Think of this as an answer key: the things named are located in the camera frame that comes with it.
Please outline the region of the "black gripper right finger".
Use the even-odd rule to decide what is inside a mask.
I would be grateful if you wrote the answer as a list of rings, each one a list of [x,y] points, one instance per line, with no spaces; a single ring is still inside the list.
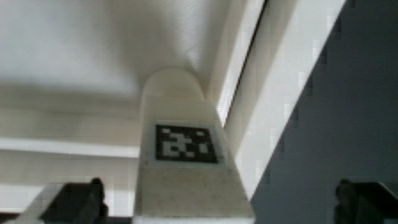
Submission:
[[[335,224],[398,224],[398,192],[381,182],[340,181]]]

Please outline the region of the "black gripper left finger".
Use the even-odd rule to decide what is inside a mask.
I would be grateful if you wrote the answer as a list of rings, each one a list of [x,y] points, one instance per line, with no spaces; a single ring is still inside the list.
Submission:
[[[106,224],[109,206],[100,178],[90,183],[68,183],[40,216],[45,224]]]

